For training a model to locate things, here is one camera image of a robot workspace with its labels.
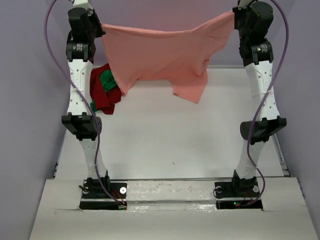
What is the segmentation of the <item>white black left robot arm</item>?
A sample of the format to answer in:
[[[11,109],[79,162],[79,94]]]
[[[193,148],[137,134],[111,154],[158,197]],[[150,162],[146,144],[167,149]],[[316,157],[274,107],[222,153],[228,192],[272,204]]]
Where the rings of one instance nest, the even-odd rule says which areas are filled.
[[[66,57],[70,74],[70,98],[62,124],[79,141],[87,165],[87,179],[82,190],[104,198],[110,194],[111,182],[100,151],[102,121],[91,109],[90,77],[96,52],[95,39],[102,37],[96,11],[89,5],[74,6],[68,11],[70,32]]]

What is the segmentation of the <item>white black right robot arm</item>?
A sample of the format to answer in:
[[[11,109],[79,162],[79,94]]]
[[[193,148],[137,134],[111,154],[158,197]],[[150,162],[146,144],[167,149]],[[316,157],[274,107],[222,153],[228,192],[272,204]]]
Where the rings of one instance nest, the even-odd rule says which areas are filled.
[[[253,105],[253,119],[240,124],[243,148],[230,183],[231,192],[242,196],[257,184],[257,164],[265,143],[287,125],[287,120],[276,105],[273,47],[266,38],[274,19],[272,6],[260,0],[240,0],[232,11]]]

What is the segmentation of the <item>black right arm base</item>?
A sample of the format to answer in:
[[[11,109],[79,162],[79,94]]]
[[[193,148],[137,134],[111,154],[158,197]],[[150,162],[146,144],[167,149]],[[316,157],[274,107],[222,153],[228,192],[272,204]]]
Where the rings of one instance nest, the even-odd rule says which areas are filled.
[[[229,181],[215,182],[212,194],[216,198],[217,210],[263,209],[261,199],[255,201],[260,194],[257,181],[251,188],[240,191],[235,191]]]

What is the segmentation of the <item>pink t shirt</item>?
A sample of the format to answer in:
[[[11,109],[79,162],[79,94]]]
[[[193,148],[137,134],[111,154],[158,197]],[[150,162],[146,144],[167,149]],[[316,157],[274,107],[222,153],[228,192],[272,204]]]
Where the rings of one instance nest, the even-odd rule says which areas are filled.
[[[137,81],[164,79],[173,94],[199,103],[208,83],[207,67],[234,31],[225,12],[191,30],[159,31],[102,24],[102,43],[111,72],[124,95]]]

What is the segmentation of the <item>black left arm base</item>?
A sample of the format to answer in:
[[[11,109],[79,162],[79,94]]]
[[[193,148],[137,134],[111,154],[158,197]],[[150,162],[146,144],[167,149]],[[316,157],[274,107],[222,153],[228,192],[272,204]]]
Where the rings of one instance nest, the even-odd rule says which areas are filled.
[[[128,183],[126,181],[112,180],[109,194],[106,194],[99,182],[89,186],[89,183],[84,180],[83,184],[78,187],[81,189],[79,202],[81,210],[118,211],[127,209]]]

